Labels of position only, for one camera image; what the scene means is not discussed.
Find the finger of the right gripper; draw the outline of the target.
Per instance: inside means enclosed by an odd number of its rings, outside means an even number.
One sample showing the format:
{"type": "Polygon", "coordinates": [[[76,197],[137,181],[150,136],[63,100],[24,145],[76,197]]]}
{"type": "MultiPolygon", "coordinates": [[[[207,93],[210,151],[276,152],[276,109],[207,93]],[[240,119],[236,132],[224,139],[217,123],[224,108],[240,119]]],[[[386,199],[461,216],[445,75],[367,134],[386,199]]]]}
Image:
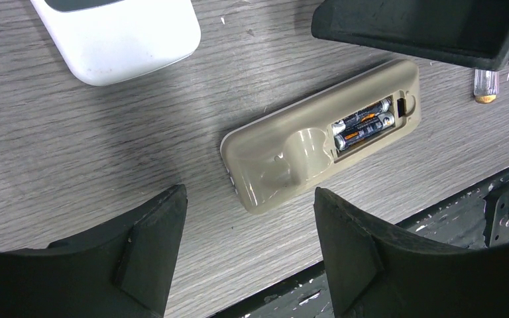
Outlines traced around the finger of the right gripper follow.
{"type": "Polygon", "coordinates": [[[324,1],[313,37],[438,62],[501,70],[509,66],[509,1],[324,1]]]}

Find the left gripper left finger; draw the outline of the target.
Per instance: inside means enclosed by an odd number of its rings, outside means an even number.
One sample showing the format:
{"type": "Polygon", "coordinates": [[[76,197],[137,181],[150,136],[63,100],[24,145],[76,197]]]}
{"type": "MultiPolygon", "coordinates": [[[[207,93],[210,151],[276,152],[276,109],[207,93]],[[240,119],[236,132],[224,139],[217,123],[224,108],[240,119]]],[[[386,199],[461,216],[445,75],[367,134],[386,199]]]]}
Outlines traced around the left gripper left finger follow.
{"type": "Polygon", "coordinates": [[[187,205],[173,185],[46,248],[0,252],[0,317],[163,317],[187,205]]]}

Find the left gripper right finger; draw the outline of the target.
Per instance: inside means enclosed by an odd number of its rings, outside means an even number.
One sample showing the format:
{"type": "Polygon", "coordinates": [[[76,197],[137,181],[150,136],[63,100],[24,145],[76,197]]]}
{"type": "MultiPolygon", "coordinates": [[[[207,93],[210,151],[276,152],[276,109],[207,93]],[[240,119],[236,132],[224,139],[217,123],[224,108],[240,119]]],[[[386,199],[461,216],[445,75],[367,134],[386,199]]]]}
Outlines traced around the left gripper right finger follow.
{"type": "Polygon", "coordinates": [[[423,238],[321,187],[313,208],[336,317],[509,317],[509,243],[423,238]]]}

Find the clear handle screwdriver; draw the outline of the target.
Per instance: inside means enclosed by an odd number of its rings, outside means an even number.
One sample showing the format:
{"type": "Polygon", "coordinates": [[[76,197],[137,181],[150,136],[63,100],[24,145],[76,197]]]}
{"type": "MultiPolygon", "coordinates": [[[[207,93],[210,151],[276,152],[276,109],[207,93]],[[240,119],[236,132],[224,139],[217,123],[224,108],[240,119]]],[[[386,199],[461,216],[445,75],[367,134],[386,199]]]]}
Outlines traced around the clear handle screwdriver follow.
{"type": "Polygon", "coordinates": [[[475,69],[473,83],[473,96],[477,103],[488,104],[496,100],[500,85],[499,72],[475,69]]]}

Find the black battery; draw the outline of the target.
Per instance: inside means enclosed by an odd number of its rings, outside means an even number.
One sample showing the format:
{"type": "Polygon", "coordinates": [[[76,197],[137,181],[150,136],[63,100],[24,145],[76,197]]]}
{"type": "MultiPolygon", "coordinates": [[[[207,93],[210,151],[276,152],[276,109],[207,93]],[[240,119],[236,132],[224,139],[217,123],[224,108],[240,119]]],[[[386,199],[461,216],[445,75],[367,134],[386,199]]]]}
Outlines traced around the black battery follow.
{"type": "Polygon", "coordinates": [[[395,117],[391,112],[381,113],[336,134],[335,146],[338,151],[344,151],[363,139],[391,127],[394,123],[395,117]]]}
{"type": "Polygon", "coordinates": [[[331,125],[332,132],[334,135],[337,135],[343,132],[344,130],[363,122],[366,119],[370,119],[381,113],[385,113],[387,112],[391,104],[392,104],[391,97],[384,98],[371,106],[361,109],[360,111],[357,111],[349,115],[348,117],[345,117],[344,119],[341,119],[336,123],[333,123],[331,125]]]}

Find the beige remote control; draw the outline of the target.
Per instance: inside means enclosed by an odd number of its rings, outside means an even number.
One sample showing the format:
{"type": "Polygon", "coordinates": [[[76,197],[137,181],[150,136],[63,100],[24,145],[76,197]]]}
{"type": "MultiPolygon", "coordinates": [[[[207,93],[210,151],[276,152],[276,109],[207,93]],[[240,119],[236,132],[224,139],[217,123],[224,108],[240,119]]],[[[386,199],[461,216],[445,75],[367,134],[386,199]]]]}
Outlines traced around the beige remote control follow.
{"type": "Polygon", "coordinates": [[[243,207],[261,214],[395,143],[420,120],[418,65],[392,60],[231,131],[220,154],[243,207]],[[387,97],[395,123],[338,151],[331,125],[387,97]]]}

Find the white air conditioner remote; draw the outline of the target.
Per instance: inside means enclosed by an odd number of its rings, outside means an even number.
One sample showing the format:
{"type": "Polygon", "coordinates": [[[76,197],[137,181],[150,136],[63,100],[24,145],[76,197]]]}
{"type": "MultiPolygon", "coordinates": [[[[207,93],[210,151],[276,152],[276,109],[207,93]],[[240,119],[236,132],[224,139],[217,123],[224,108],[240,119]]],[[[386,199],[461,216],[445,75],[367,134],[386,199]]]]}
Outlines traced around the white air conditioner remote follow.
{"type": "Polygon", "coordinates": [[[191,1],[32,1],[67,67],[106,86],[192,55],[201,29],[191,1]]]}

